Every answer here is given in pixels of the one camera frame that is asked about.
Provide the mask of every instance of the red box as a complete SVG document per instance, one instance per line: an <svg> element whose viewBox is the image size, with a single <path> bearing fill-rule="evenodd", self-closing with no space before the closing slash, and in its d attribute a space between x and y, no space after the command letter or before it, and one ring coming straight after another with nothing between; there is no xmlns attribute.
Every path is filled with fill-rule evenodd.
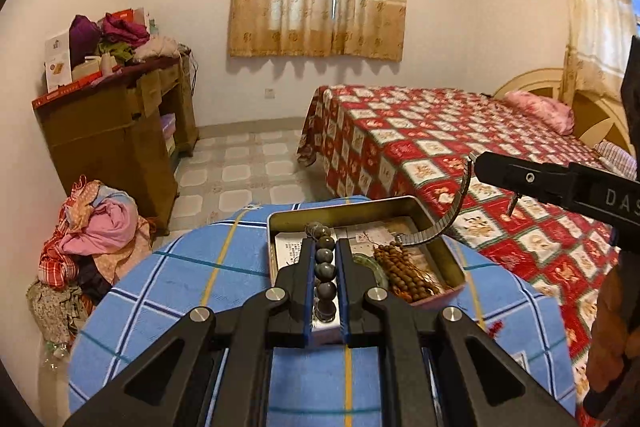
<svg viewBox="0 0 640 427"><path fill-rule="evenodd" d="M100 78L101 73L98 71L97 73L90 74L80 80L76 80L71 84L66 84L66 86L60 86L58 89L51 91L50 93L43 94L41 97L36 98L31 102L31 107L37 109L42 107L46 103L52 102L53 100L57 100L61 96L65 96L66 94L75 92L77 90L82 89L84 86L87 86L91 82L93 82L96 78Z"/></svg>
<svg viewBox="0 0 640 427"><path fill-rule="evenodd" d="M118 19L126 20L127 22L133 22L133 10L129 8L128 10L122 10L116 13L112 13L114 17Z"/></svg>

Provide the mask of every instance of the red checkered bedspread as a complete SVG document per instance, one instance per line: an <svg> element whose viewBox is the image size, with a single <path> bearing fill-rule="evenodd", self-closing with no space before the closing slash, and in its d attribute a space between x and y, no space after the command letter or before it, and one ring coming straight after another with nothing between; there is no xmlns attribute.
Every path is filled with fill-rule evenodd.
<svg viewBox="0 0 640 427"><path fill-rule="evenodd" d="M602 168L590 149L497 100L457 89L320 87L303 129L300 161L322 156L338 196L413 194L435 214L449 208L469 152ZM473 178L452 235L554 295L561 304L580 399L597 289L615 264L609 227Z"/></svg>

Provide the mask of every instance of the headboard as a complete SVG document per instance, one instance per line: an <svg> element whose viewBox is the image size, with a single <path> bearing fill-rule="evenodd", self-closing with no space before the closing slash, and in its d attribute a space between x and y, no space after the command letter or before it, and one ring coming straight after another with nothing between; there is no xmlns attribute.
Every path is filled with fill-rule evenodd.
<svg viewBox="0 0 640 427"><path fill-rule="evenodd" d="M558 100L561 80L562 68L529 71L504 84L494 97L500 99L509 91L522 90ZM593 148L607 139L636 156L629 140L625 110L620 102L577 91L572 109L575 115L574 136L581 142Z"/></svg>

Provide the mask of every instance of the wooden desk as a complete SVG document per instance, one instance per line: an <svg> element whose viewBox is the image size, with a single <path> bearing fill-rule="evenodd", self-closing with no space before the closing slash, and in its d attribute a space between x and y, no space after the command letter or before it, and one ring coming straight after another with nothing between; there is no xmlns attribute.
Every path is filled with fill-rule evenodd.
<svg viewBox="0 0 640 427"><path fill-rule="evenodd" d="M83 174L98 179L128 192L141 216L168 231L177 183L160 115L175 113L176 149L193 153L198 130L188 71L176 58L159 58L37 108L67 194Z"/></svg>

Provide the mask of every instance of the brown wooden beads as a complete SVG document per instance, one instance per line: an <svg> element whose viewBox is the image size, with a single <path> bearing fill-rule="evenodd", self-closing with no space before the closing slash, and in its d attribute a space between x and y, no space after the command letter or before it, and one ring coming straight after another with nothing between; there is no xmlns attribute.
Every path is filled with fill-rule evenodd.
<svg viewBox="0 0 640 427"><path fill-rule="evenodd" d="M412 303L440 293L409 260L406 250L395 241L389 245L376 245L373 257L388 276L390 290L405 301Z"/></svg>

